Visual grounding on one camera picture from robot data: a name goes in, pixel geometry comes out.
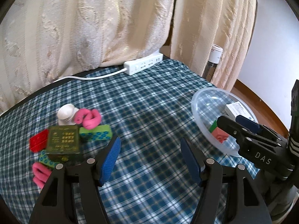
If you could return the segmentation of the green and pink block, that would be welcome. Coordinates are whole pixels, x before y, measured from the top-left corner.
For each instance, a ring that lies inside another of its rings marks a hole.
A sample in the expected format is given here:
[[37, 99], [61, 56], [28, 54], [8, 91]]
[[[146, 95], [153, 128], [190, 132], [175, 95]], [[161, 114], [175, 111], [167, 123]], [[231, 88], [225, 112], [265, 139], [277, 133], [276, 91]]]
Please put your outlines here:
[[217, 126], [217, 121], [215, 120], [209, 128], [209, 132], [222, 144], [225, 140], [228, 139], [229, 135], [221, 130]]

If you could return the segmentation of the cream patterned curtain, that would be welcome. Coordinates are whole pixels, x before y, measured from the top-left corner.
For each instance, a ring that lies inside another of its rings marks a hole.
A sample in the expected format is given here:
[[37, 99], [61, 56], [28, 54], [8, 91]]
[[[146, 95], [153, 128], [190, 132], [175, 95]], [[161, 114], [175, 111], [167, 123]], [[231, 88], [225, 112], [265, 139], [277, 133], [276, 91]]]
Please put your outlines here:
[[1, 22], [1, 112], [59, 78], [148, 56], [174, 0], [15, 0]]

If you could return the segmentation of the white plastic jar lid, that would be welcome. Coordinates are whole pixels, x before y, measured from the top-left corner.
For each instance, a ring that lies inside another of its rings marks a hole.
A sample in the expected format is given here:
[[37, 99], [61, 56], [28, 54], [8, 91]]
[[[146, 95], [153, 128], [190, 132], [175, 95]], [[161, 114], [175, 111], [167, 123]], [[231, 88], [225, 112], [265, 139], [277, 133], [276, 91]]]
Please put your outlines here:
[[63, 105], [57, 112], [58, 125], [75, 125], [74, 117], [78, 111], [73, 104]]

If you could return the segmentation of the clear plastic bowl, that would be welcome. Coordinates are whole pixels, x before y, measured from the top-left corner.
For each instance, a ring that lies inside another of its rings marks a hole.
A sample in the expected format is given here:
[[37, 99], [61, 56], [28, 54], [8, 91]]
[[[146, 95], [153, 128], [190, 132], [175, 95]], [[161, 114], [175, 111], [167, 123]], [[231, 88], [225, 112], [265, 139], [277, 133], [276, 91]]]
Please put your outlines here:
[[236, 140], [229, 136], [222, 144], [209, 132], [209, 128], [212, 123], [222, 115], [226, 115], [224, 108], [226, 104], [240, 102], [246, 108], [246, 110], [254, 118], [254, 122], [258, 122], [254, 112], [250, 107], [241, 100], [238, 96], [228, 91], [219, 88], [204, 88], [198, 90], [191, 99], [191, 109], [195, 122], [205, 136], [205, 138], [220, 150], [223, 154], [239, 157], [239, 145]]

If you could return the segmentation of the red building block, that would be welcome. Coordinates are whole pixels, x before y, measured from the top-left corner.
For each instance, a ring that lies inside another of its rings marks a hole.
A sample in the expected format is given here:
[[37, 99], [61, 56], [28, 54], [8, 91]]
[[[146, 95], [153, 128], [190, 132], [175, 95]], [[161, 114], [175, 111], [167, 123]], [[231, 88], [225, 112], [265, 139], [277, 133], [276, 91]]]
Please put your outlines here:
[[38, 153], [47, 147], [49, 130], [45, 129], [29, 139], [29, 149], [33, 153]]

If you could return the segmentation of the white power strip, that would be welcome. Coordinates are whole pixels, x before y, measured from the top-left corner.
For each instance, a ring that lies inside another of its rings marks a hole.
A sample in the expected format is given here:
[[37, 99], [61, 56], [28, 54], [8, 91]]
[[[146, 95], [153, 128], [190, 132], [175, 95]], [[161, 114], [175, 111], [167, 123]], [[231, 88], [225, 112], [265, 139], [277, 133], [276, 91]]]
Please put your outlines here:
[[155, 64], [161, 62], [162, 60], [163, 60], [163, 54], [160, 52], [155, 52], [143, 58], [126, 61], [123, 66], [124, 69], [126, 69], [125, 71], [126, 74], [134, 75], [137, 74], [138, 72], [141, 72], [145, 69], [154, 66]]

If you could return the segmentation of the dark green tea box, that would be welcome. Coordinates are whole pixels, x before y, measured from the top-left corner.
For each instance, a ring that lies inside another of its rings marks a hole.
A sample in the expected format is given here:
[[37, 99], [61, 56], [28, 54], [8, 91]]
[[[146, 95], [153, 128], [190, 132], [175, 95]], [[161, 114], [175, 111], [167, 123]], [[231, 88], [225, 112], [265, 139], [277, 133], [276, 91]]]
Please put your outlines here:
[[49, 127], [46, 153], [50, 160], [68, 165], [82, 162], [79, 127], [56, 125]]

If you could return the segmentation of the pink foam roller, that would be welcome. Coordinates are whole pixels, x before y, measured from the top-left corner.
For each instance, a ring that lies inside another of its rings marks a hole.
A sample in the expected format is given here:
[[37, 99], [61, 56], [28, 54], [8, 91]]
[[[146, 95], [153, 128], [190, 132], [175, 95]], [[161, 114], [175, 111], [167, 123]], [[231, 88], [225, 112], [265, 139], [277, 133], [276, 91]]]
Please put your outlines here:
[[74, 122], [87, 130], [92, 130], [101, 123], [101, 115], [97, 109], [79, 109], [74, 116]]
[[42, 189], [47, 182], [52, 171], [40, 162], [35, 162], [32, 166], [33, 169], [33, 182]]

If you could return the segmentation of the blue plaid tablecloth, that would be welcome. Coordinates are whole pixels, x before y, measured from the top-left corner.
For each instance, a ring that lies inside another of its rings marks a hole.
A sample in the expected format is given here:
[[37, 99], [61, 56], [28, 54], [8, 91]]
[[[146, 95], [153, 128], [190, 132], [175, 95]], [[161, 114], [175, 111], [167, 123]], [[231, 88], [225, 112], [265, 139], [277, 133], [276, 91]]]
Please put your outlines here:
[[98, 109], [102, 122], [121, 139], [121, 151], [100, 195], [111, 223], [189, 223], [201, 189], [192, 181], [180, 152], [188, 138], [222, 165], [244, 164], [222, 154], [201, 134], [192, 111], [193, 94], [210, 84], [182, 62], [164, 60], [129, 76], [119, 67], [88, 71], [89, 81], [47, 86], [1, 117], [1, 196], [21, 223], [28, 223], [39, 188], [32, 166], [38, 154], [29, 139], [57, 123], [65, 104]]

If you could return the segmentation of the green dotted block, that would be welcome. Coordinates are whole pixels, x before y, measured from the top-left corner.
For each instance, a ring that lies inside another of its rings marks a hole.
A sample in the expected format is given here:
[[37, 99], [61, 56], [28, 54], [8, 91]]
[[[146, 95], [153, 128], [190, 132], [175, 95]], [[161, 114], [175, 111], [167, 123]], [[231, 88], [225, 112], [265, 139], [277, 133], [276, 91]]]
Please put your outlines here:
[[59, 162], [54, 162], [54, 161], [52, 161], [52, 160], [48, 157], [48, 155], [47, 155], [47, 153], [46, 153], [45, 150], [42, 150], [42, 151], [40, 152], [40, 156], [39, 156], [38, 161], [39, 161], [41, 164], [45, 165], [46, 167], [48, 167], [48, 168], [50, 168], [50, 169], [54, 169], [54, 168], [56, 167], [56, 165], [59, 164]]
[[112, 138], [112, 130], [109, 125], [99, 125], [91, 130], [87, 130], [84, 127], [80, 127], [79, 135], [85, 141], [105, 141], [110, 140]]

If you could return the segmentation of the white medicine box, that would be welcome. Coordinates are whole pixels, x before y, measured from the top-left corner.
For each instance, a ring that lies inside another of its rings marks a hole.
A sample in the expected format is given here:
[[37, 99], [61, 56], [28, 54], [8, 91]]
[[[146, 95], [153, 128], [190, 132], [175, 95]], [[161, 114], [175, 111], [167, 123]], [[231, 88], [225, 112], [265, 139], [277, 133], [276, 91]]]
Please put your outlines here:
[[246, 108], [240, 102], [226, 104], [224, 111], [232, 119], [236, 119], [236, 117], [238, 115], [242, 115], [245, 118], [248, 118], [248, 119], [254, 121], [254, 118], [251, 116], [251, 114], [246, 110]]

